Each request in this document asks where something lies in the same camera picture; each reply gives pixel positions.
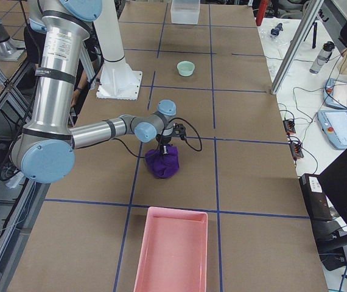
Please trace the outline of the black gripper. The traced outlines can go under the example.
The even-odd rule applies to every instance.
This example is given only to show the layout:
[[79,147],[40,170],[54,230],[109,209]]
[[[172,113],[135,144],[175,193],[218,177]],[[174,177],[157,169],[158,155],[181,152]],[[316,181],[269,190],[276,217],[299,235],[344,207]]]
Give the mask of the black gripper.
[[171,140],[172,140],[171,135],[167,135],[167,136],[162,134],[157,135],[158,146],[160,147],[160,153],[162,155],[167,154],[167,145],[170,144]]

